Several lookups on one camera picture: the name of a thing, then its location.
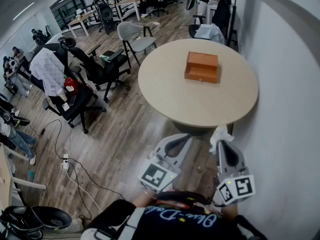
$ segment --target shoe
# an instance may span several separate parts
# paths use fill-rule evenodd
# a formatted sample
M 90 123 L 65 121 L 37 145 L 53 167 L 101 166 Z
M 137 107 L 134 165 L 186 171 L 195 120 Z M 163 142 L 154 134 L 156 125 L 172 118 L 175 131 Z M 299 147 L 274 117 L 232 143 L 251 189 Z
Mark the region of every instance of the shoe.
M 36 162 L 36 154 L 34 154 L 34 157 L 30 159 L 30 165 L 34 165 Z

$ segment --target armrest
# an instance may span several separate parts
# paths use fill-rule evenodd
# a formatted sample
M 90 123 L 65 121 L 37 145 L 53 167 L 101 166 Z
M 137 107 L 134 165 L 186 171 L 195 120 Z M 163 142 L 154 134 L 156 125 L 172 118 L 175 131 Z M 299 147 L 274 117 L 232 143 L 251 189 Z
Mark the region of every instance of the armrest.
M 96 49 L 98 49 L 100 46 L 101 46 L 101 44 L 97 44 L 95 47 L 93 47 L 93 48 L 88 52 L 88 54 L 89 54 L 89 55 L 92 54 L 92 56 L 96 56 L 96 55 L 97 55 L 97 54 L 96 54 Z
M 143 36 L 146 37 L 146 30 L 148 30 L 150 36 L 153 37 L 152 32 L 151 32 L 151 29 L 150 29 L 149 26 L 143 26 Z
M 109 58 L 108 61 L 112 62 L 114 59 L 116 59 L 120 54 L 124 52 L 124 49 L 119 49 L 117 50 L 114 54 L 112 54 Z
M 61 114 L 59 112 L 57 112 L 52 106 L 49 105 L 49 102 L 47 100 L 47 98 L 45 98 L 43 101 L 42 101 L 42 106 L 44 108 L 44 110 L 51 110 L 52 112 L 56 113 L 58 116 L 61 116 Z
M 192 17 L 199 18 L 199 19 L 205 19 L 206 18 L 206 16 L 202 16 L 202 15 L 193 15 Z

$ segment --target beige tabletop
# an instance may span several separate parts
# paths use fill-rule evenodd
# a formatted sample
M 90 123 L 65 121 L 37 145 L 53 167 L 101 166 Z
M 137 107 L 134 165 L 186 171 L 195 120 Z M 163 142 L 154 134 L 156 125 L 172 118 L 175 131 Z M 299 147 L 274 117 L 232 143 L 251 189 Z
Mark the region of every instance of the beige tabletop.
M 185 79 L 188 52 L 217 55 L 219 83 Z M 153 50 L 139 69 L 138 82 L 143 96 L 158 112 L 200 128 L 243 118 L 259 93 L 257 78 L 239 53 L 202 39 L 177 40 Z

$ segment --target wooden box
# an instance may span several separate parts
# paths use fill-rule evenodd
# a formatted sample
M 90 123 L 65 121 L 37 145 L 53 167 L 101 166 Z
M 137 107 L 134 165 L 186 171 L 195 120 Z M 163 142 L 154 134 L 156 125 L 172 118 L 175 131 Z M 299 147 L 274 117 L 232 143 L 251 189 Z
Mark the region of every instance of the wooden box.
M 218 56 L 189 52 L 184 78 L 208 83 L 218 83 Z

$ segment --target power strip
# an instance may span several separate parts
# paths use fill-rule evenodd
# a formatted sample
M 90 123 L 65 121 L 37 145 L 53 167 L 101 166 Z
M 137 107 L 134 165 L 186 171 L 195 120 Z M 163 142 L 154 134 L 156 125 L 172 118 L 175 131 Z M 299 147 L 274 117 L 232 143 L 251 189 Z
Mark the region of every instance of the power strip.
M 69 165 L 70 165 L 70 155 L 69 154 L 64 154 L 63 155 L 63 170 L 67 171 L 69 170 Z

